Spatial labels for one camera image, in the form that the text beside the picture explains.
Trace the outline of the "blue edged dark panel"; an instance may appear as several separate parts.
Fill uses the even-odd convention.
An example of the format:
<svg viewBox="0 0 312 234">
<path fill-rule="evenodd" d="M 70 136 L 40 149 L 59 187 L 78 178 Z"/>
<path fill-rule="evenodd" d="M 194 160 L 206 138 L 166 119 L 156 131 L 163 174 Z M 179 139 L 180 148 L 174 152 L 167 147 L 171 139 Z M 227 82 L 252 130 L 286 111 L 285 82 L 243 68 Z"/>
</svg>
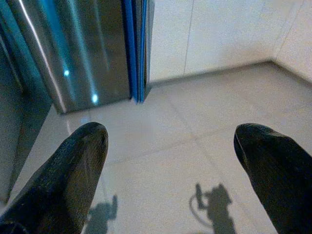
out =
<svg viewBox="0 0 312 234">
<path fill-rule="evenodd" d="M 130 98 L 143 103 L 151 90 L 155 0 L 121 0 Z"/>
</svg>

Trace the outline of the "grey cabinet side panel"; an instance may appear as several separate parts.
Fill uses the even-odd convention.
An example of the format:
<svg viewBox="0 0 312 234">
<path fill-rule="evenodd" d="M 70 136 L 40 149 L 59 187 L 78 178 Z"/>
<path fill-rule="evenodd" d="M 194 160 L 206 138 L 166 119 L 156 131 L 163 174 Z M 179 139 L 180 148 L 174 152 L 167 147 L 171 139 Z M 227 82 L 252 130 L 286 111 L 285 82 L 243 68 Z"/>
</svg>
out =
<svg viewBox="0 0 312 234">
<path fill-rule="evenodd" d="M 15 19 L 0 13 L 0 203 L 8 203 L 51 104 Z"/>
</svg>

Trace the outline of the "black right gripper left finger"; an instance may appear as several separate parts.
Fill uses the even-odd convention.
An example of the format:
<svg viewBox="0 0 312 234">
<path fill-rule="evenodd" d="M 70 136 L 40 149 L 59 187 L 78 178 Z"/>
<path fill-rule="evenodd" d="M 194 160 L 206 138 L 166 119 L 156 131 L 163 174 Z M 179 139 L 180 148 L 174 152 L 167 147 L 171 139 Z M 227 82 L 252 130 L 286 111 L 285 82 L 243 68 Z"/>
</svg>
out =
<svg viewBox="0 0 312 234">
<path fill-rule="evenodd" d="M 80 234 L 107 152 L 102 124 L 77 128 L 0 215 L 0 234 Z"/>
</svg>

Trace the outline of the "stainless steel appliance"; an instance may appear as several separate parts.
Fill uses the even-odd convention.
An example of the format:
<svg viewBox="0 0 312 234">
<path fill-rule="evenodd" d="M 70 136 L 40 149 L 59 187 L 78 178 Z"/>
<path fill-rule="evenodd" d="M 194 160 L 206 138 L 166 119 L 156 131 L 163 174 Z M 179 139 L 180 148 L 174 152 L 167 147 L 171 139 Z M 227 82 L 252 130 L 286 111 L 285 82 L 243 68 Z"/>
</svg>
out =
<svg viewBox="0 0 312 234">
<path fill-rule="evenodd" d="M 122 0 L 5 0 L 66 114 L 130 96 Z"/>
</svg>

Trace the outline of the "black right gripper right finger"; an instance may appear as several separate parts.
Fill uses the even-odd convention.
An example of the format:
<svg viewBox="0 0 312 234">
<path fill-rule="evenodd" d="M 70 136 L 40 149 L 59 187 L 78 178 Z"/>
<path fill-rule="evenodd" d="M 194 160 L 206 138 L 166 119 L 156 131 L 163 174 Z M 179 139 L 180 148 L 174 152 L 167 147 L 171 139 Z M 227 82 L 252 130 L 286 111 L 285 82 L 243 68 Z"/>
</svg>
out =
<svg viewBox="0 0 312 234">
<path fill-rule="evenodd" d="M 256 123 L 237 126 L 234 150 L 278 234 L 312 234 L 312 156 Z"/>
</svg>

